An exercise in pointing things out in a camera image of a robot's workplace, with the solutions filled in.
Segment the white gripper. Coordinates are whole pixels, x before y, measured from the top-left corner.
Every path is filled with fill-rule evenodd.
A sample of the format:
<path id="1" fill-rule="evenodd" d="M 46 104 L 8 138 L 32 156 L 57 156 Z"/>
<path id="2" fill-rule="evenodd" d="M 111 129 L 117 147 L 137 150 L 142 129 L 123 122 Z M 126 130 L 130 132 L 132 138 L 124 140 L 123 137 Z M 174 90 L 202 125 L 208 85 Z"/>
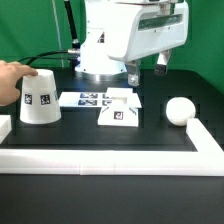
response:
<path id="1" fill-rule="evenodd" d="M 140 84 L 140 59 L 159 53 L 154 73 L 167 74 L 173 48 L 183 45 L 188 33 L 189 7 L 186 1 L 173 6 L 113 3 L 107 22 L 107 55 L 125 64 L 128 84 Z"/>

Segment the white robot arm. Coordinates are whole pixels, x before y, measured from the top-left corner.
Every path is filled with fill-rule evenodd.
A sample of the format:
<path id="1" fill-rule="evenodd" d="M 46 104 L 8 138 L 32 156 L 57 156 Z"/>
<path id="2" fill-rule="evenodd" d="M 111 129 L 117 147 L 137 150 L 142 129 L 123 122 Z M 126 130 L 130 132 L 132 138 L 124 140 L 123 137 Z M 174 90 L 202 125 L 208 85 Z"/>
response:
<path id="1" fill-rule="evenodd" d="M 80 48 L 80 78 L 140 84 L 140 60 L 157 55 L 163 76 L 172 50 L 188 35 L 186 0 L 84 0 L 86 39 Z"/>

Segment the bare human hand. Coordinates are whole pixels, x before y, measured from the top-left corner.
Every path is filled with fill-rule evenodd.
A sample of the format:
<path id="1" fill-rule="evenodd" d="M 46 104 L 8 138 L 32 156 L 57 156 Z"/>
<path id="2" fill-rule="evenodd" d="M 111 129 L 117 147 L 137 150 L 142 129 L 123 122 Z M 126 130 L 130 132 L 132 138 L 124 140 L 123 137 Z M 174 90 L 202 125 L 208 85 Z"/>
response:
<path id="1" fill-rule="evenodd" d="M 38 73 L 28 65 L 0 60 L 0 106 L 10 105 L 19 98 L 16 84 L 27 75 L 37 76 Z"/>

